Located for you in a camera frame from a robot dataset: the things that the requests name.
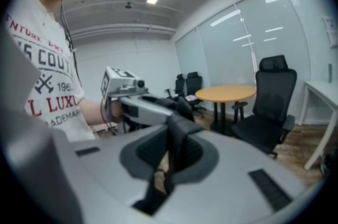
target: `wooden tabletop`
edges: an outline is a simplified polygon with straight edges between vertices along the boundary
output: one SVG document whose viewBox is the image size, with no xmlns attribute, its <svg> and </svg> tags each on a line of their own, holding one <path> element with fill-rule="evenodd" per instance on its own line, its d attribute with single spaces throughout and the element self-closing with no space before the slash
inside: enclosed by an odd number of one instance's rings
<svg viewBox="0 0 338 224">
<path fill-rule="evenodd" d="M 200 100 L 210 102 L 236 102 L 250 98 L 256 94 L 256 88 L 246 85 L 223 85 L 205 88 L 195 93 Z"/>
</svg>

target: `person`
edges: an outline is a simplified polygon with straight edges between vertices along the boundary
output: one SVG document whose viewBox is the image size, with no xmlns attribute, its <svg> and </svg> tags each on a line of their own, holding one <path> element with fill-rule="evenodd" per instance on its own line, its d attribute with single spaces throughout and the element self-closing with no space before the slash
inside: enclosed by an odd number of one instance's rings
<svg viewBox="0 0 338 224">
<path fill-rule="evenodd" d="M 108 118 L 100 102 L 85 98 L 70 43 L 54 18 L 61 1 L 12 0 L 5 14 L 6 29 L 14 42 L 41 72 L 25 111 L 63 130 L 71 142 L 94 139 L 89 126 L 103 124 Z M 113 102 L 110 110 L 113 121 L 120 122 L 120 104 Z"/>
</svg>

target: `table leg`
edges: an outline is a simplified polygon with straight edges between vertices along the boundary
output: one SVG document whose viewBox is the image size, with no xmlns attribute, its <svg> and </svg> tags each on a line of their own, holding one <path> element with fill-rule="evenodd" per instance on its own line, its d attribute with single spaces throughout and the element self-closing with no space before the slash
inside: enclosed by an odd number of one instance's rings
<svg viewBox="0 0 338 224">
<path fill-rule="evenodd" d="M 307 111 L 308 98 L 309 98 L 309 89 L 305 85 L 304 102 L 303 102 L 301 117 L 299 118 L 299 121 L 298 121 L 298 125 L 302 125 L 302 123 L 304 121 L 304 117 L 305 117 L 306 111 Z"/>
<path fill-rule="evenodd" d="M 222 134 L 226 133 L 226 104 L 221 103 L 221 131 Z"/>
<path fill-rule="evenodd" d="M 335 109 L 333 110 L 333 114 L 331 116 L 330 122 L 328 123 L 327 129 L 325 131 L 325 134 L 321 140 L 321 142 L 319 143 L 318 147 L 316 148 L 315 152 L 313 153 L 313 155 L 310 157 L 310 159 L 306 162 L 305 164 L 305 169 L 308 170 L 313 163 L 315 163 L 315 161 L 317 160 L 317 158 L 321 155 L 321 153 L 324 151 L 325 145 L 328 142 L 328 139 L 331 137 L 332 135 L 332 131 L 334 129 L 334 126 L 337 122 L 338 119 L 338 110 Z"/>
<path fill-rule="evenodd" d="M 215 124 L 218 123 L 217 103 L 213 103 L 213 121 L 215 122 Z"/>
</svg>

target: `white t-shirt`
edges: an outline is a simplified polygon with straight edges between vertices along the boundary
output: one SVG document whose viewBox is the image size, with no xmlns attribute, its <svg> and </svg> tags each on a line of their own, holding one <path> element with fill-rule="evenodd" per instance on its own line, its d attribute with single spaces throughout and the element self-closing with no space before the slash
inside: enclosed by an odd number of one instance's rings
<svg viewBox="0 0 338 224">
<path fill-rule="evenodd" d="M 78 107 L 85 94 L 61 25 L 39 0 L 13 0 L 5 23 L 15 43 L 41 72 L 26 112 L 63 130 L 69 141 L 94 139 Z"/>
</svg>

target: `black table base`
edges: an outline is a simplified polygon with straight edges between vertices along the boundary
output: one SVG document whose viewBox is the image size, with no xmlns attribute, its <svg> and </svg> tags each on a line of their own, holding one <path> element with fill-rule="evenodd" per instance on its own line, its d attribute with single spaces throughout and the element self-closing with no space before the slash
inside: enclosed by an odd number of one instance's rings
<svg viewBox="0 0 338 224">
<path fill-rule="evenodd" d="M 213 107 L 214 107 L 214 111 L 213 111 L 214 121 L 210 125 L 210 129 L 225 136 L 232 136 L 231 129 L 230 129 L 232 126 L 232 123 L 230 125 L 226 125 L 226 105 L 225 103 L 221 103 L 221 118 L 219 120 L 218 120 L 217 103 L 214 103 Z"/>
</svg>

